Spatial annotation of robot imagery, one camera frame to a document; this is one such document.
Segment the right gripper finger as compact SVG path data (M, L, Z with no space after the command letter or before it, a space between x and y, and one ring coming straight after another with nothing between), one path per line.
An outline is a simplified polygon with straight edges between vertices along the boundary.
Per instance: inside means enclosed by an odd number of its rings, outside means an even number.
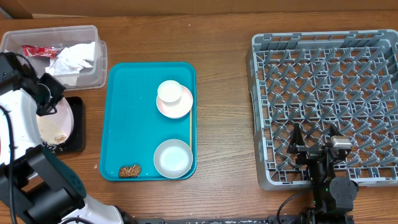
M298 123L294 124L294 129L291 132L291 140L288 149L297 149L298 147L304 147L305 142L302 137L302 132L300 125Z
M329 136L330 137L342 136L342 134L340 133L339 129L334 124L331 124L330 128L329 128Z

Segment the large pink plate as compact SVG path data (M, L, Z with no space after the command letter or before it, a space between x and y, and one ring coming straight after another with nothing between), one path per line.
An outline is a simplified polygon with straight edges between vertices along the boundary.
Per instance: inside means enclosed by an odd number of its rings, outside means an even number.
M56 108L58 110L57 113L46 115L44 117L49 118L59 124L61 126L61 129L66 132L68 139L74 127L74 117L72 109L66 98L62 98L62 100L56 105Z

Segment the white napkin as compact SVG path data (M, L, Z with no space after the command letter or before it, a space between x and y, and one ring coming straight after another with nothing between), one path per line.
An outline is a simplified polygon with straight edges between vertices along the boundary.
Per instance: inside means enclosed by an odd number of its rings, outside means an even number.
M80 73L84 68L93 68L91 62L94 57L87 56L65 56L51 58L50 65L45 68L45 72L53 76L71 75Z
M95 42L89 44L76 44L63 49L59 57L73 68L92 68L95 58Z

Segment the rice pile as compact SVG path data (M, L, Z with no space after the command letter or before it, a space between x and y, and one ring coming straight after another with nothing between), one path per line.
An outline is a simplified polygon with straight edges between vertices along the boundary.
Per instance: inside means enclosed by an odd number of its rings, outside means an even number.
M44 116L37 117L37 125L40 137L49 145L58 145L67 140L67 134L55 121Z

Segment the red snack wrapper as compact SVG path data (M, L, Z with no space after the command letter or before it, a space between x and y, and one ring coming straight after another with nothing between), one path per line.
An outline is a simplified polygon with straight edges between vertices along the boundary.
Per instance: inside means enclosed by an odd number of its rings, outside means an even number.
M63 49L57 47L38 47L32 45L22 45L23 53L26 57L48 57L55 58Z

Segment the brown food piece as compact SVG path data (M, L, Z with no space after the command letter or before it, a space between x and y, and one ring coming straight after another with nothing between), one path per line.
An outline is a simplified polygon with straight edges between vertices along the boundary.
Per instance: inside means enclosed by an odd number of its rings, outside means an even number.
M119 177L120 178L131 178L138 177L141 174L141 166L133 165L133 166L123 166L119 169Z

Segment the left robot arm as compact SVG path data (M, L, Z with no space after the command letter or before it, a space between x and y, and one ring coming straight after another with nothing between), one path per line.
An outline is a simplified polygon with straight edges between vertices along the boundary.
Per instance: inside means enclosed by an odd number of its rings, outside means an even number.
M48 73L37 76L21 59L1 53L1 201L12 221L136 223L90 197L79 176L44 146L36 117L57 112L65 87Z

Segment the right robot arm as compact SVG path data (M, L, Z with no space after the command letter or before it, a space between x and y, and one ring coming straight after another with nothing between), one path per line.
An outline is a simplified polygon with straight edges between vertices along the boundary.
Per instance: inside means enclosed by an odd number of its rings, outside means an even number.
M359 185L347 178L338 177L334 166L344 161L352 150L348 137L342 135L336 126L329 128L330 140L320 146L307 147L302 137L300 125L294 124L287 152L296 154L296 163L306 166L311 186L288 198L287 203L313 192L314 207L305 209L291 223L353 223L348 212L353 210Z

